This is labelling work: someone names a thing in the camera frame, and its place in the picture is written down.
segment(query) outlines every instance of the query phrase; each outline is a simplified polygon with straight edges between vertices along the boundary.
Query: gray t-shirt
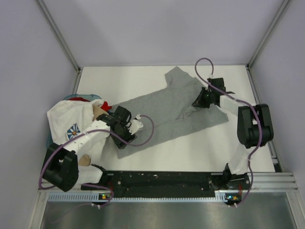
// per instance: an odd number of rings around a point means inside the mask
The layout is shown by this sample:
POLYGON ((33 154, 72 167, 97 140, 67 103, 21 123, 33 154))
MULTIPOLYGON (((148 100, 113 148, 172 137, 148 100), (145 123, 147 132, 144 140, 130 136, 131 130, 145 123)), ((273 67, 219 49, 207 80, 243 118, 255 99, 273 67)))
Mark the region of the gray t-shirt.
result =
MULTIPOLYGON (((147 144, 118 149, 118 158, 228 121, 227 115, 214 105, 209 109, 192 107, 203 87, 197 78, 192 78, 179 67, 175 67, 165 74, 165 79, 168 85, 165 89, 113 106, 113 109, 116 109, 120 105, 132 115, 147 115, 155 124, 154 135, 147 144)), ((151 134, 150 121, 143 117, 141 122, 144 128, 136 133, 137 139, 133 144, 143 143, 151 134)))

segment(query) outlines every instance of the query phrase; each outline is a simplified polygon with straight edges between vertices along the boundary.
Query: printed logo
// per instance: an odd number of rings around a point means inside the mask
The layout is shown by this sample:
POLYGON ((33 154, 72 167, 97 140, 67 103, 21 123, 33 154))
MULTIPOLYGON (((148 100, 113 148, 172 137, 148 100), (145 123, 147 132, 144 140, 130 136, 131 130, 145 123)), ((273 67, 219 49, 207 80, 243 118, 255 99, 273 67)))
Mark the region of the printed logo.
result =
POLYGON ((81 131, 77 126, 77 123, 74 123, 73 126, 70 127, 70 129, 67 131, 67 135, 69 139, 74 138, 77 134, 79 134, 81 131))

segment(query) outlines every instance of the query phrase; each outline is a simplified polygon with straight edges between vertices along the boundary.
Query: cable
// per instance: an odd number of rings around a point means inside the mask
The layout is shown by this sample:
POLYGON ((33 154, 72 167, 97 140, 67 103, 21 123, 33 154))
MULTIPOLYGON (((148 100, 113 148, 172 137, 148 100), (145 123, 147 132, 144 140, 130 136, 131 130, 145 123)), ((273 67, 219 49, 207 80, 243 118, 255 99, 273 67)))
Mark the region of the cable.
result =
POLYGON ((238 192, 238 194, 239 194, 240 196, 242 196, 242 193, 243 193, 242 184, 239 184, 238 187, 239 187, 239 192, 238 192))
POLYGON ((126 125, 126 127, 129 128, 132 125, 132 123, 128 122, 127 125, 126 125))
MULTIPOLYGON (((115 134, 114 132, 109 131, 109 130, 100 130, 100 129, 99 129, 99 130, 90 130, 90 131, 88 131, 87 133, 90 134, 90 133, 94 133, 94 132, 107 132, 107 133, 111 134, 112 136, 115 136, 116 138, 118 138, 120 141, 124 142, 124 143, 127 144, 127 145, 130 145, 130 146, 143 146, 144 144, 148 143, 148 142, 151 140, 151 138, 153 137, 153 133, 154 133, 154 123, 153 123, 153 120, 152 120, 149 116, 147 116, 147 115, 143 115, 143 114, 142 114, 142 115, 140 115, 140 117, 148 118, 148 119, 151 121, 151 123, 152 123, 152 133, 151 133, 151 135, 149 136, 149 138, 148 138, 145 142, 143 142, 143 143, 141 143, 141 144, 135 145, 135 144, 128 143, 128 142, 126 142, 125 140, 123 140, 122 138, 120 138, 117 134, 115 134)), ((45 171, 46 171, 46 169, 47 169, 49 163, 52 161, 53 157, 54 157, 62 148, 64 148, 67 144, 73 142, 74 140, 76 140, 76 139, 78 139, 78 138, 80 138, 80 137, 83 137, 84 135, 85 135, 85 134, 80 134, 80 135, 75 136, 74 138, 71 138, 69 141, 67 141, 67 142, 63 143, 62 145, 60 145, 60 146, 51 154, 51 156, 48 158, 48 160, 46 161, 46 163, 44 164, 44 166, 43 166, 43 168, 42 168, 42 170, 41 170, 41 173, 40 173, 40 176, 39 176, 39 181, 38 181, 39 189, 46 190, 46 189, 50 189, 50 188, 55 187, 55 186, 43 187, 43 186, 41 185, 41 183, 42 183, 42 177, 43 177, 43 175, 44 175, 44 173, 45 173, 45 171)))
POLYGON ((257 146, 255 147, 255 149, 254 149, 254 150, 249 154, 249 156, 248 156, 248 167, 249 167, 250 174, 251 174, 251 183, 250 183, 249 189, 247 190, 246 194, 244 195, 244 198, 236 205, 236 207, 237 207, 237 206, 241 205, 241 204, 244 202, 244 200, 248 197, 248 195, 249 195, 249 193, 250 193, 250 190, 251 190, 251 188, 252 188, 252 185, 253 185, 253 178, 254 178, 254 175, 253 175, 253 171, 252 171, 252 169, 251 169, 251 162, 250 162, 250 160, 251 160, 252 155, 258 150, 258 148, 260 147, 260 145, 261 145, 261 143, 262 143, 262 139, 263 139, 262 126, 261 126, 261 123, 260 123, 260 121, 259 121, 259 118, 258 118, 258 115, 257 115, 255 109, 253 108, 253 106, 252 106, 250 103, 248 103, 247 101, 244 101, 244 100, 235 99, 235 98, 234 98, 233 96, 231 96, 230 94, 228 94, 228 93, 226 93, 226 92, 223 92, 222 90, 218 89, 217 87, 215 87, 214 85, 210 84, 208 81, 206 81, 204 78, 201 77, 201 75, 200 75, 200 74, 198 73, 198 71, 197 71, 197 65, 198 65, 198 63, 199 63, 200 61, 202 61, 202 60, 207 60, 207 61, 209 61, 209 62, 211 63, 211 65, 212 65, 212 75, 213 75, 213 73, 214 73, 214 65, 213 65, 212 61, 211 61, 210 59, 204 57, 204 58, 201 58, 201 59, 197 60, 197 62, 196 62, 196 64, 195 64, 195 72, 196 72, 197 76, 198 76, 203 82, 205 82, 207 85, 209 85, 211 88, 215 89, 216 91, 222 93, 223 95, 229 97, 229 98, 232 99, 232 100, 237 101, 238 103, 242 103, 242 104, 245 104, 245 105, 247 105, 248 107, 250 107, 251 111, 252 111, 253 114, 254 114, 255 120, 257 121, 258 132, 259 132, 258 143, 257 143, 257 146))
POLYGON ((129 115, 128 115, 128 121, 127 121, 127 122, 130 122, 131 119, 132 119, 132 115, 129 114, 129 115))
MULTIPOLYGON (((130 145, 130 146, 142 146, 142 145, 148 143, 148 142, 151 140, 151 138, 152 138, 152 136, 153 136, 153 133, 154 133, 154 123, 153 123, 153 120, 152 120, 149 116, 147 116, 147 115, 140 115, 140 117, 148 118, 148 119, 151 121, 151 123, 152 123, 152 133, 151 133, 151 135, 149 136, 149 138, 148 138, 145 142, 143 142, 143 143, 141 143, 141 144, 134 145, 134 144, 128 143, 128 142, 126 142, 125 140, 123 140, 122 138, 120 138, 118 135, 116 135, 114 132, 109 131, 109 130, 91 130, 91 131, 88 131, 87 133, 90 134, 90 133, 94 133, 94 132, 107 132, 107 133, 109 133, 109 134, 115 136, 116 138, 118 138, 119 140, 121 140, 122 142, 124 142, 124 143, 127 144, 127 145, 130 145)), ((43 166, 43 168, 42 168, 42 170, 41 170, 41 174, 40 174, 40 176, 39 176, 39 181, 38 181, 39 189, 45 189, 45 190, 46 190, 46 189, 50 189, 50 188, 55 187, 55 186, 50 186, 50 187, 43 187, 43 186, 42 186, 42 177, 43 177, 43 174, 45 173, 45 171, 46 171, 46 169, 47 169, 49 163, 51 162, 51 160, 53 159, 53 157, 54 157, 62 148, 64 148, 67 144, 71 143, 71 142, 74 141, 75 139, 80 138, 80 137, 82 137, 82 136, 84 136, 84 135, 85 135, 85 134, 80 134, 80 135, 78 135, 78 136, 75 136, 74 138, 72 138, 72 139, 70 139, 69 141, 65 142, 64 144, 60 145, 60 146, 51 154, 51 156, 50 156, 49 159, 46 161, 45 165, 43 166)), ((113 199, 113 197, 114 197, 114 192, 113 192, 110 188, 107 188, 107 187, 104 187, 104 186, 100 186, 100 185, 92 185, 92 184, 82 184, 82 185, 83 185, 83 186, 87 186, 87 187, 102 188, 102 189, 104 189, 104 190, 110 191, 110 194, 111 194, 110 198, 109 198, 108 201, 105 202, 103 205, 98 205, 98 206, 99 206, 99 209, 100 209, 100 208, 103 208, 103 207, 105 207, 105 206, 107 206, 107 205, 109 205, 109 204, 110 204, 110 201, 111 201, 111 200, 113 199)), ((71 209, 68 210, 67 212, 65 212, 62 216, 60 216, 60 217, 59 217, 58 219, 56 219, 55 221, 52 221, 52 222, 50 222, 50 223, 51 223, 51 224, 55 224, 55 223, 59 222, 62 218, 64 218, 67 214, 69 214, 70 212, 74 211, 75 209, 77 209, 77 208, 79 208, 79 207, 86 206, 86 205, 92 205, 92 206, 94 206, 95 204, 93 204, 93 203, 82 203, 82 204, 79 204, 79 205, 77 205, 77 206, 71 208, 71 209)))
POLYGON ((82 206, 86 206, 86 205, 91 205, 91 206, 98 206, 98 208, 103 208, 105 206, 107 206, 108 204, 110 204, 110 201, 112 200, 112 198, 114 197, 114 193, 113 191, 110 189, 110 188, 107 188, 107 187, 104 187, 104 186, 99 186, 99 185, 92 185, 92 184, 82 184, 83 186, 87 186, 87 187, 96 187, 96 188, 102 188, 104 190, 107 190, 107 191, 110 191, 110 198, 108 199, 107 202, 105 202, 103 205, 96 205, 96 204, 93 204, 93 203, 82 203, 82 204, 79 204, 79 205, 76 205, 75 207, 71 208, 70 210, 66 211, 65 213, 63 213, 62 216, 60 216, 58 219, 52 221, 52 222, 49 222, 50 224, 55 224, 55 223, 58 223, 60 220, 62 220, 62 218, 64 218, 66 215, 68 215, 70 212, 74 211, 75 209, 79 208, 79 207, 82 207, 82 206))

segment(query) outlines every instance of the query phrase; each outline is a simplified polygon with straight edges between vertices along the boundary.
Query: red cloth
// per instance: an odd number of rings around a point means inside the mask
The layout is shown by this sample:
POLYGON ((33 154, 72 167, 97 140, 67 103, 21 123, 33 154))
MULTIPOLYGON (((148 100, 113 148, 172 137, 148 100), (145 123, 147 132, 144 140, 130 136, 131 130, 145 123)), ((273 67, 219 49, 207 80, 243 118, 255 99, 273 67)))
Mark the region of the red cloth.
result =
POLYGON ((86 99, 81 98, 81 97, 74 97, 74 98, 71 98, 71 99, 68 99, 68 100, 89 102, 89 100, 86 100, 86 99))
POLYGON ((112 106, 108 106, 108 103, 106 101, 101 106, 101 109, 103 109, 104 111, 109 111, 111 108, 112 108, 112 106))
MULTIPOLYGON (((71 99, 68 99, 68 100, 89 102, 89 100, 86 100, 86 99, 81 98, 81 97, 74 97, 74 98, 71 98, 71 99)), ((108 103, 106 101, 101 106, 101 109, 103 109, 104 111, 109 111, 111 108, 112 108, 112 106, 108 106, 108 103)))

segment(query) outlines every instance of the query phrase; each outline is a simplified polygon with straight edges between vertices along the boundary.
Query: t-shirt sleeve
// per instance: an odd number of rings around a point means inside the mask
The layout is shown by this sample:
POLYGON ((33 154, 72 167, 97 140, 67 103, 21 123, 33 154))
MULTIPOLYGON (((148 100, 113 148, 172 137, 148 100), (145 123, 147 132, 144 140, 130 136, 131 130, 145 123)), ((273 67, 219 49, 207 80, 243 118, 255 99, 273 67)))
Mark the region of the t-shirt sleeve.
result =
POLYGON ((165 80, 168 87, 183 87, 194 81, 188 73, 182 71, 179 67, 174 67, 165 74, 165 80))

